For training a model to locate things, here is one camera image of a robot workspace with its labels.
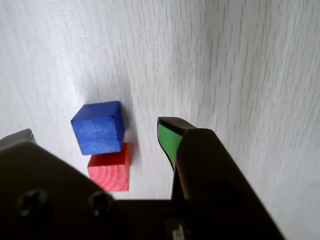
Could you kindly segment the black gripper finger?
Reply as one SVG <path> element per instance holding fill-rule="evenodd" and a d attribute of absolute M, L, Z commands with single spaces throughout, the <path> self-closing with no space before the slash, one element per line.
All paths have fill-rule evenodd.
<path fill-rule="evenodd" d="M 190 230 L 199 240 L 281 240 L 283 235 L 215 132 L 179 117 L 157 120 Z"/>
<path fill-rule="evenodd" d="M 113 198 L 34 141 L 30 129 L 0 141 L 3 240 L 125 240 Z"/>

